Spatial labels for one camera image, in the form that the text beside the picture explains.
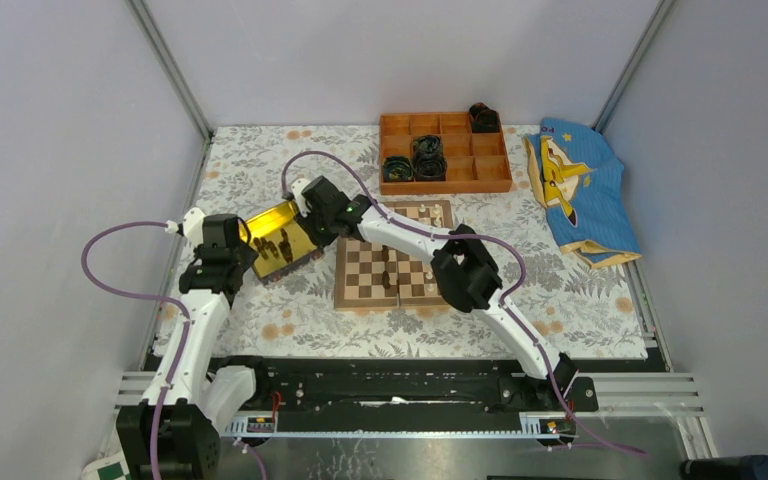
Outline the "gold tin box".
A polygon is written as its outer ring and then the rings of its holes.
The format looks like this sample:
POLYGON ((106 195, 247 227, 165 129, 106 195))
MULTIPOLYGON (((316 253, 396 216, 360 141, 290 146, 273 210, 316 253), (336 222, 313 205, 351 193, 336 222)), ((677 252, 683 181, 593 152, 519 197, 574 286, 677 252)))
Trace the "gold tin box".
POLYGON ((298 209, 287 200, 246 220, 250 245, 259 257, 252 270, 263 284, 272 284, 324 254, 297 222, 298 209))

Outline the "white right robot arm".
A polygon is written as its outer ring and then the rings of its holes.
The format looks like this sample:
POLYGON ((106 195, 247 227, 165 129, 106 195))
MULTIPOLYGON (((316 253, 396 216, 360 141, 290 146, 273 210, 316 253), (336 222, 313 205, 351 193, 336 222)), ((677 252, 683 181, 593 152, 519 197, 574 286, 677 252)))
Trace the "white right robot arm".
POLYGON ((539 407, 557 412, 572 400, 577 367, 525 319, 511 298, 514 289, 503 284, 486 248, 492 243, 512 252, 512 246, 466 225, 445 229, 412 220, 365 193, 349 198, 324 176, 298 179, 283 188, 314 244, 324 247, 338 237, 353 238, 421 261, 431 268, 446 303, 482 319, 515 355, 523 372, 537 380, 533 396, 539 407))

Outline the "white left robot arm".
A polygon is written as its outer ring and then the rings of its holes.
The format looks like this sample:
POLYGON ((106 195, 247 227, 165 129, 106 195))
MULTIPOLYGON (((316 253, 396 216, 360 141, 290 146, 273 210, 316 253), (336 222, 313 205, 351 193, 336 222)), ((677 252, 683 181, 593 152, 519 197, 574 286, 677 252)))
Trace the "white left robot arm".
POLYGON ((270 385, 250 367, 222 367, 209 381, 207 370, 219 334, 244 273, 258 258, 246 243, 235 214, 187 212, 183 236, 193 246, 193 260, 178 280, 184 320, 173 329, 160 367, 144 391, 149 406, 169 407, 182 400, 195 406, 222 433, 240 406, 256 411, 269 401, 270 385))

